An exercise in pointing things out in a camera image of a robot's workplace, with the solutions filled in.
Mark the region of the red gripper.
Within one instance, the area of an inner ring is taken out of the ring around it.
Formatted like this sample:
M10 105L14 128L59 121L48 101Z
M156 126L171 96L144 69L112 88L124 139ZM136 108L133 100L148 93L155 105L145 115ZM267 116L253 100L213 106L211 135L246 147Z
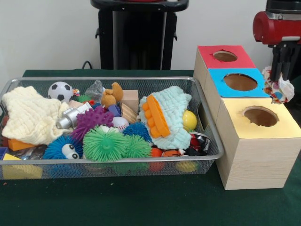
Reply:
M300 14L282 14L261 11L253 20L253 36L256 42L265 45L278 45L281 42L301 43ZM296 47L275 46L272 50L273 60L270 79L278 81L282 72L282 79L288 80L292 62L295 59Z

